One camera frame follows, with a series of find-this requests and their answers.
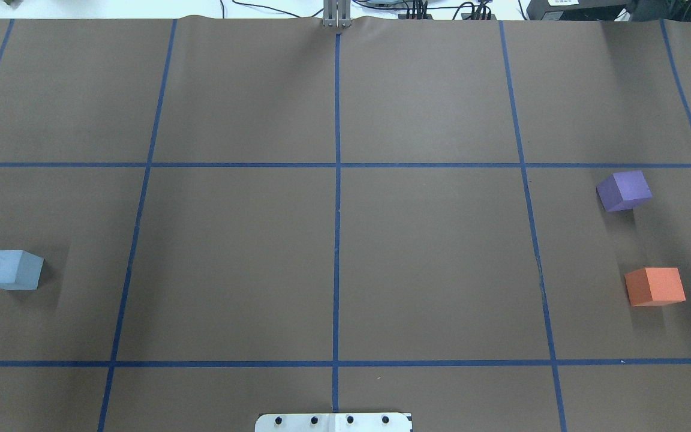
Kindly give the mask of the aluminium frame post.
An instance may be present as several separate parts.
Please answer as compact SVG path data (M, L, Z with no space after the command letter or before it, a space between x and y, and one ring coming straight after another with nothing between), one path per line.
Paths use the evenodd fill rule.
M324 0L323 26L325 28L348 28L353 23L351 1Z

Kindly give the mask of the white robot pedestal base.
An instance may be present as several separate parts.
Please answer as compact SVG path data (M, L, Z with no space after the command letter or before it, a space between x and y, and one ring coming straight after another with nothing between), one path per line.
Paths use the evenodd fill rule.
M269 413L258 417L255 431L412 431L410 413Z

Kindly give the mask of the orange foam block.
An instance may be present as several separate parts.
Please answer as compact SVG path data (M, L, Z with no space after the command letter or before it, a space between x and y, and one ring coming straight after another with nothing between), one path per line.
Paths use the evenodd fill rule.
M659 307L686 300L678 268L646 267L623 278L632 307Z

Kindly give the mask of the black device box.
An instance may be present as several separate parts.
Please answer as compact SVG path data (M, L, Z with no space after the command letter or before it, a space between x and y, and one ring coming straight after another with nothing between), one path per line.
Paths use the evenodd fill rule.
M629 1L530 1L530 21L614 21Z

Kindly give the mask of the light blue foam block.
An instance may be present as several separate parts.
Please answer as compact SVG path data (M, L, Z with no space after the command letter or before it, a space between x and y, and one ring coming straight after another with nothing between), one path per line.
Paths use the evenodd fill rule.
M0 250L0 289L36 290L44 258L23 250Z

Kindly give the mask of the purple foam block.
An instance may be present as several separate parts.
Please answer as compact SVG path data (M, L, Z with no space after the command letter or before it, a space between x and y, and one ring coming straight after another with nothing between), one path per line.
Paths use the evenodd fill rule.
M606 212L627 211L653 198L653 192L641 170L615 172L596 186Z

